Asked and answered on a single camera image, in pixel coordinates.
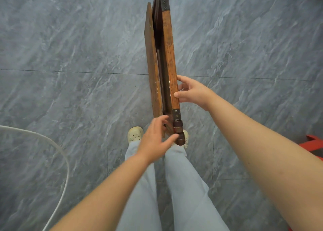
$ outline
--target leg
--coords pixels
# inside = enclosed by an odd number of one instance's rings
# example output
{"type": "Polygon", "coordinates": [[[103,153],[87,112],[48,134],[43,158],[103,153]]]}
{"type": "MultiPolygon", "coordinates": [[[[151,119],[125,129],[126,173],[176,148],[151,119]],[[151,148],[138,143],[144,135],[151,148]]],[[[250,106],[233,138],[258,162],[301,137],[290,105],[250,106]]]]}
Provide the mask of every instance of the leg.
{"type": "MultiPolygon", "coordinates": [[[[134,155],[140,141],[130,142],[125,160],[134,155]]],[[[131,193],[117,231],[162,231],[160,223],[154,164],[151,164],[131,193]]]]}
{"type": "Polygon", "coordinates": [[[166,152],[165,172],[172,195],[175,231],[229,231],[207,194],[209,187],[186,158],[183,147],[173,145],[166,152]]]}

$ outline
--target wooden frame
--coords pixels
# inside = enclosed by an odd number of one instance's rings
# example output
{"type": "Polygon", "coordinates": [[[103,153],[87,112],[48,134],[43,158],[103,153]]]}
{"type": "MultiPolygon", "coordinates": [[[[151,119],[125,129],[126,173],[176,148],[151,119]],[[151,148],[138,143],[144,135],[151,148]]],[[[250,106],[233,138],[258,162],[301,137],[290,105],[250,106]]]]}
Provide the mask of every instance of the wooden frame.
{"type": "Polygon", "coordinates": [[[180,103],[174,97],[178,86],[169,0],[154,0],[152,8],[148,2],[144,34],[153,115],[168,115],[166,133],[178,133],[176,144],[183,145],[180,103]]]}

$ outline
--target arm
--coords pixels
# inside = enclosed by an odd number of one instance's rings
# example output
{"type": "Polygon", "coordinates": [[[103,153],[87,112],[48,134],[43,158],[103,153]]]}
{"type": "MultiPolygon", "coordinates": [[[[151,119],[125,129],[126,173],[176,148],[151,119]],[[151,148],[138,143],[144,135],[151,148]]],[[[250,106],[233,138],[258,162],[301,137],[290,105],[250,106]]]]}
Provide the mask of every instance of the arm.
{"type": "Polygon", "coordinates": [[[162,124],[167,118],[165,115],[154,118],[142,137],[137,153],[119,166],[51,231],[115,230],[140,177],[178,138],[178,134],[173,134],[162,143],[162,129],[165,129],[162,124]]]}
{"type": "Polygon", "coordinates": [[[322,230],[323,162],[257,123],[201,83],[184,76],[181,102],[193,102],[212,119],[263,192],[294,231],[322,230]]]}

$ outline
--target white cord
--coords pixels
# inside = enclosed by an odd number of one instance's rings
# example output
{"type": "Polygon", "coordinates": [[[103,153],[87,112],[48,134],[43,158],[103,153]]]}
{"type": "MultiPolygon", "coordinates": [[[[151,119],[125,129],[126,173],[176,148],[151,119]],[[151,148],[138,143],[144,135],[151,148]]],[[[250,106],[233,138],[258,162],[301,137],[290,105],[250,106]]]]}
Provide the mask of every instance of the white cord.
{"type": "Polygon", "coordinates": [[[68,163],[68,160],[67,160],[67,156],[66,154],[64,153],[64,151],[62,150],[62,148],[60,146],[58,146],[53,140],[51,140],[50,138],[42,135],[42,134],[39,134],[39,133],[36,133],[36,132],[33,132],[33,131],[27,131],[27,130],[23,130],[23,129],[18,129],[18,128],[14,128],[14,127],[9,127],[9,126],[1,126],[0,125],[0,129],[4,129],[4,130],[7,130],[7,131],[18,131],[18,132],[22,132],[22,133],[26,133],[26,134],[30,134],[30,135],[34,135],[38,138],[42,138],[42,139],[45,139],[47,142],[49,142],[51,145],[53,145],[61,154],[62,156],[64,157],[64,160],[66,161],[66,165],[67,165],[67,176],[66,176],[66,183],[65,183],[65,186],[64,186],[64,189],[63,189],[63,192],[62,192],[62,196],[59,200],[59,203],[57,204],[53,214],[51,215],[50,219],[48,220],[48,222],[46,223],[43,231],[45,231],[49,225],[49,223],[51,222],[51,220],[53,219],[57,209],[59,208],[61,202],[62,202],[62,199],[64,197],[64,194],[65,194],[65,191],[66,191],[66,187],[67,187],[67,182],[68,182],[68,178],[69,178],[69,163],[68,163]]]}

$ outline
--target gray tile floor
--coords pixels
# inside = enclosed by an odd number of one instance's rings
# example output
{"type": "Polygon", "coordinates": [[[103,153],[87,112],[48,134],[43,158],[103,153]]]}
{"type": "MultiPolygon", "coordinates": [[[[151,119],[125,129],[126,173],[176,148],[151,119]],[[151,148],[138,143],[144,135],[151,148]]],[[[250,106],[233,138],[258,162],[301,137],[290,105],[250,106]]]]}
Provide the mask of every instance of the gray tile floor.
{"type": "MultiPolygon", "coordinates": [[[[0,124],[42,133],[71,164],[55,221],[124,159],[152,119],[143,27],[152,0],[0,0],[0,124]]],[[[322,0],[170,0],[178,74],[300,143],[323,138],[322,0]]],[[[182,104],[188,159],[230,230],[286,230],[211,117],[182,104]]],[[[163,161],[164,230],[173,230],[163,161]]],[[[0,230],[40,230],[64,186],[53,148],[0,132],[0,230]]]]}

